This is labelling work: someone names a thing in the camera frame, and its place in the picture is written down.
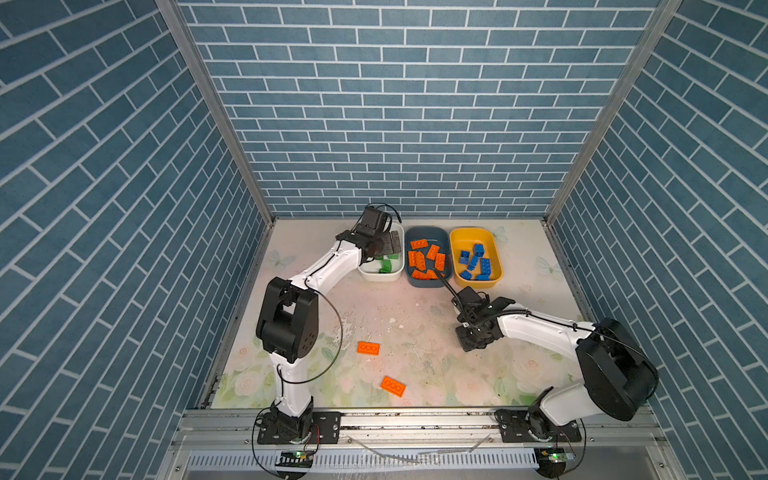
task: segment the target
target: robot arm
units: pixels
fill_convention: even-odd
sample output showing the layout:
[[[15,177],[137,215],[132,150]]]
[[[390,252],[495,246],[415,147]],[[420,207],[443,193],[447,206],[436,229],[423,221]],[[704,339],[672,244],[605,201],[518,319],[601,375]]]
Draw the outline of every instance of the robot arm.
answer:
[[[491,302],[471,287],[456,293],[452,302],[462,322],[456,334],[466,352],[508,337],[578,361],[581,379],[546,389],[528,409],[528,424],[537,439],[553,437],[559,427],[603,412],[628,421],[655,392],[655,367],[616,320],[576,323],[532,312],[504,297]]]
[[[366,207],[351,230],[336,235],[328,253],[288,280],[275,277],[266,287],[256,335],[270,354],[277,384],[271,419],[278,435],[300,441],[309,434],[313,400],[304,361],[317,341],[318,293],[328,293],[363,261],[400,253],[400,239],[390,232],[392,217]]]

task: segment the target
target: blue brick wallpaper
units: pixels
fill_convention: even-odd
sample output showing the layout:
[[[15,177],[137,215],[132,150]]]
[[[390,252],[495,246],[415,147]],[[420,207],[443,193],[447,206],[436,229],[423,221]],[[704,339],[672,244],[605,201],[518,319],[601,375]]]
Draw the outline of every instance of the blue brick wallpaper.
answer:
[[[688,478],[766,478],[768,2],[684,0],[555,229]]]
[[[278,216],[540,217],[657,0],[181,0]]]
[[[153,0],[0,2],[0,478],[144,478],[264,228]]]

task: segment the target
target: floral tablecloth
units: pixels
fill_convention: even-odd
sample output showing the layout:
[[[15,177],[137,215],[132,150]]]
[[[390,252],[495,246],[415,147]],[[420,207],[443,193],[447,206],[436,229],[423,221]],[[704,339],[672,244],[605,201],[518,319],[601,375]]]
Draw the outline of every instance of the floral tablecloth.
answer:
[[[255,336],[266,284],[288,278],[317,260],[352,220],[278,220],[213,407],[263,408],[275,398],[269,356]],[[549,242],[536,220],[407,220],[404,227],[484,227],[496,239],[505,276],[488,294],[506,296],[532,310],[581,319]],[[578,365],[557,353],[516,339],[500,339],[465,353],[445,289],[417,289],[403,274],[370,283],[355,271],[328,294],[342,314],[344,340],[329,372],[310,384],[318,407],[528,405],[549,386],[581,376]],[[339,322],[320,301],[320,334],[309,355],[310,375],[333,359]],[[378,356],[357,353],[358,341],[381,344]],[[402,398],[381,388],[384,376],[406,384]]]

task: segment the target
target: blue lego brick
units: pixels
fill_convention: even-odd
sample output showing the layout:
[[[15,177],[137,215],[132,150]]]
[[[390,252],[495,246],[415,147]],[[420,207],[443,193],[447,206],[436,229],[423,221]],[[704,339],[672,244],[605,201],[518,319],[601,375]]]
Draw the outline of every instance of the blue lego brick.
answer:
[[[491,274],[491,259],[489,258],[480,259],[480,271],[482,272],[483,275],[486,275],[486,276]]]
[[[469,261],[469,265],[467,265],[467,270],[474,270],[478,266],[478,261],[480,261],[480,257],[475,255],[472,260]]]

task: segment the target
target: orange lego brick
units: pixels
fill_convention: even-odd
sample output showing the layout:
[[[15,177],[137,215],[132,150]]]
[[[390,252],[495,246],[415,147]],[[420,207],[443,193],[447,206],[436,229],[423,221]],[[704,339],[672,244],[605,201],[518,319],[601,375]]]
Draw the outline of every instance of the orange lego brick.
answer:
[[[411,241],[411,248],[414,249],[414,250],[417,249],[417,248],[424,248],[427,245],[429,245],[429,243],[427,243],[427,239],[426,238],[422,238],[421,240],[412,240]]]
[[[427,258],[429,258],[430,260],[434,260],[435,255],[437,255],[439,251],[440,251],[440,247],[438,247],[437,245],[432,245],[429,248],[429,252],[427,252]]]
[[[398,382],[395,379],[390,379],[388,376],[384,377],[382,382],[382,389],[386,390],[393,395],[402,397],[402,394],[406,392],[406,386]]]
[[[379,349],[381,346],[378,343],[370,342],[358,342],[357,353],[365,353],[366,355],[379,355]]]
[[[424,258],[424,253],[416,252],[416,268],[419,270],[427,270],[427,261]]]
[[[438,253],[435,255],[435,268],[441,272],[445,269],[445,254]]]

